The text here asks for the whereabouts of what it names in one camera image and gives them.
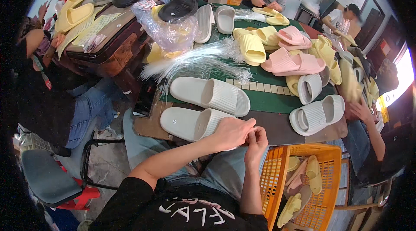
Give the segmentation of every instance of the chair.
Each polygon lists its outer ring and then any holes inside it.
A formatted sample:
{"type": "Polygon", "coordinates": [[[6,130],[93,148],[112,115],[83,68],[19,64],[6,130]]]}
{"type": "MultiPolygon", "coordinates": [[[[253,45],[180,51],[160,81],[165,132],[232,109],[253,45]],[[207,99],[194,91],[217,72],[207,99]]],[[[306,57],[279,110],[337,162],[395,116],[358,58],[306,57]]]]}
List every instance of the chair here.
{"type": "Polygon", "coordinates": [[[55,161],[48,151],[42,149],[22,152],[23,173],[34,195],[48,207],[65,209],[86,209],[85,204],[90,198],[99,197],[96,188],[117,190],[93,182],[88,177],[88,163],[91,146],[108,143],[124,143],[124,140],[95,140],[94,128],[97,119],[93,119],[88,126],[80,145],[71,150],[70,157],[56,155],[55,161]]]}
{"type": "Polygon", "coordinates": [[[347,164],[347,186],[341,187],[338,190],[346,190],[345,203],[344,205],[336,205],[335,209],[337,210],[357,210],[363,208],[371,207],[382,207],[387,203],[390,191],[392,189],[392,184],[395,176],[390,177],[382,182],[376,184],[370,184],[366,186],[358,186],[355,183],[357,182],[354,169],[352,168],[351,157],[343,158],[341,164],[347,164]],[[356,188],[369,188],[377,187],[375,201],[377,203],[361,204],[361,205],[352,205],[352,196],[354,194],[354,189],[356,188]]]}

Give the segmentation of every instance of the white sneaker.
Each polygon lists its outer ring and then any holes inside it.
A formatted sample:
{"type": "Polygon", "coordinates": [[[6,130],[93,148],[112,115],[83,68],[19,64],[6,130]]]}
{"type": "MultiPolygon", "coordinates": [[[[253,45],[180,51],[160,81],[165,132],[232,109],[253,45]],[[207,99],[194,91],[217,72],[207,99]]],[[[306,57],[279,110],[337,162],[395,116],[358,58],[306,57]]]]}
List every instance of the white sneaker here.
{"type": "Polygon", "coordinates": [[[97,132],[97,139],[99,140],[120,140],[123,137],[123,134],[118,135],[116,131],[110,126],[107,126],[107,128],[101,134],[97,132]]]}

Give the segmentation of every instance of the concrete floor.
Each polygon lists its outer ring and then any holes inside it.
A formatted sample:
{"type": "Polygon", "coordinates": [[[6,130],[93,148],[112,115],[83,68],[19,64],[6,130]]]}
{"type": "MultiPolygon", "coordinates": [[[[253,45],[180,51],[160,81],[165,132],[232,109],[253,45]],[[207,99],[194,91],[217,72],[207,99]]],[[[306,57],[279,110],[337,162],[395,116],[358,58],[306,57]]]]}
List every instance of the concrete floor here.
{"type": "MultiPolygon", "coordinates": [[[[28,16],[37,15],[39,6],[49,0],[34,0],[32,8],[29,10],[28,16]]],[[[227,3],[227,0],[208,0],[212,3],[227,3]]],[[[45,19],[52,16],[55,12],[54,5],[56,0],[51,2],[49,10],[45,15],[45,19]]],[[[122,130],[123,113],[127,109],[127,104],[121,104],[117,108],[121,112],[120,116],[112,123],[113,129],[122,130]]],[[[122,180],[130,173],[130,167],[127,160],[127,152],[124,144],[108,144],[99,147],[92,147],[89,163],[89,176],[98,183],[110,186],[119,186],[122,180]]],[[[341,177],[340,187],[345,187],[346,174],[341,177]]],[[[89,211],[72,211],[75,217],[81,222],[85,219],[94,220],[108,200],[114,195],[115,191],[99,188],[101,196],[93,199],[90,203],[89,211]]],[[[337,197],[337,204],[343,204],[345,192],[340,191],[337,197]]],[[[328,230],[344,231],[353,216],[353,211],[335,211],[332,215],[328,230]]]]}

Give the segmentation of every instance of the black cap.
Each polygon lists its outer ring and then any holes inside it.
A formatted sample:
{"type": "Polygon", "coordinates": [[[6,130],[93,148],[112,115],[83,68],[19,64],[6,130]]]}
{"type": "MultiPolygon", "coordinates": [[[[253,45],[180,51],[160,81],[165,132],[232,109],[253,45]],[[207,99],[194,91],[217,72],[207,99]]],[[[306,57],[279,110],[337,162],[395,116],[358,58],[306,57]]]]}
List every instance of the black cap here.
{"type": "Polygon", "coordinates": [[[362,19],[360,16],[360,8],[358,8],[357,5],[351,3],[350,5],[348,5],[348,10],[352,11],[355,14],[355,16],[357,16],[358,20],[362,22],[362,19]]]}

